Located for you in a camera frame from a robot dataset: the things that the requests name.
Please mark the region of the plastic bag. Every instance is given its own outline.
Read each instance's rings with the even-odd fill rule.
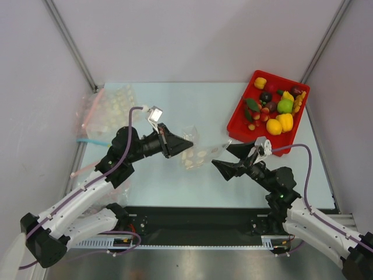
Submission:
[[[131,85],[117,90],[101,89],[86,99],[81,128],[89,139],[111,142],[117,131],[128,125],[129,109],[136,105]],[[132,121],[139,119],[139,112],[132,114]]]
[[[195,126],[186,127],[182,130],[184,139],[192,141],[194,146],[181,153],[181,165],[187,170],[197,168],[205,163],[210,163],[219,157],[231,144],[232,140],[217,146],[200,147],[199,134]]]

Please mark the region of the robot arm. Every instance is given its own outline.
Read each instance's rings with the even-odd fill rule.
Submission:
[[[260,137],[256,142],[230,145],[227,150],[239,158],[238,163],[212,162],[227,181],[243,174],[250,176],[269,192],[266,200],[270,216],[287,233],[324,253],[342,269],[346,279],[373,279],[373,234],[363,236],[317,209],[310,211],[301,195],[293,190],[296,182],[290,168],[266,168],[263,160],[272,154],[269,140]]]
[[[153,107],[149,112],[153,132],[140,139],[136,129],[121,128],[106,156],[85,181],[95,183],[76,188],[38,216],[28,213],[21,218],[21,230],[27,234],[26,247],[42,267],[57,263],[74,244],[126,225],[128,214],[115,204],[78,222],[76,219],[95,201],[119,187],[135,171],[132,163],[160,152],[171,158],[193,146],[192,142],[172,134],[163,123],[157,123],[162,113],[159,108]],[[125,150],[128,153],[123,160]]]

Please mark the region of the tabletop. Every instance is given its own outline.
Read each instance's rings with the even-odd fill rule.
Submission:
[[[106,83],[106,89],[118,89],[125,83]],[[241,98],[247,83],[132,83],[138,105],[157,106],[163,110],[160,122],[182,135],[183,128],[194,125],[199,134],[198,146],[213,146],[229,140],[226,126]],[[139,135],[148,135],[152,127],[145,120],[133,124]],[[323,168],[307,112],[304,112],[294,143],[303,143],[312,151],[312,171],[309,180],[310,203],[322,209],[334,209],[332,192]],[[87,144],[82,167],[100,160],[108,148]],[[237,162],[237,158],[223,152],[219,160]],[[308,168],[308,154],[304,148],[293,148],[288,155],[270,156],[265,160],[269,169],[281,166],[292,168],[297,182],[295,190],[303,193]],[[219,207],[267,208],[261,186],[248,176],[226,182],[211,164],[186,170],[181,156],[166,159],[162,154],[133,164],[134,174],[124,182],[119,195],[122,205],[157,207]],[[77,184],[86,174],[81,174]]]

